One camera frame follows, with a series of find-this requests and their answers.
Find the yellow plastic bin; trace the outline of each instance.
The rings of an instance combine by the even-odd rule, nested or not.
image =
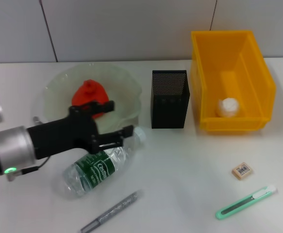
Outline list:
[[[276,86],[253,33],[192,32],[193,111],[206,131],[255,131],[271,120]],[[218,116],[219,100],[235,98],[235,117]]]

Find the green utility knife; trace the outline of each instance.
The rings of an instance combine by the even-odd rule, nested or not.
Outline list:
[[[216,212],[217,219],[224,219],[229,217],[253,204],[256,202],[271,196],[276,192],[276,187],[273,185],[263,187],[262,189],[244,197],[241,200],[234,202],[233,204],[226,206]]]

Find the green bottle label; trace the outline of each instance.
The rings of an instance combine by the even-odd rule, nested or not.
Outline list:
[[[92,188],[115,172],[111,159],[104,151],[97,154],[87,154],[75,164],[85,173]]]

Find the pen holder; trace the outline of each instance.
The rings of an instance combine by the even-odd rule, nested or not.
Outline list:
[[[183,128],[189,97],[186,70],[153,70],[151,88],[152,129]]]

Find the white table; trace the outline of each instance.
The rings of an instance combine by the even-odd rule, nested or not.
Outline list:
[[[0,233],[75,233],[130,193],[144,197],[96,233],[283,233],[283,58],[268,58],[277,84],[272,121],[256,133],[210,136],[194,125],[191,106],[184,129],[152,130],[152,70],[187,69],[190,61],[113,62],[142,86],[140,126],[147,135],[132,166],[92,193],[67,200],[58,191],[61,172],[85,154],[53,156],[39,171],[9,183],[0,177]],[[0,130],[31,126],[31,106],[46,84],[77,63],[0,64]],[[254,174],[238,181],[231,169],[246,162]],[[268,184],[279,193],[223,221],[221,207]]]

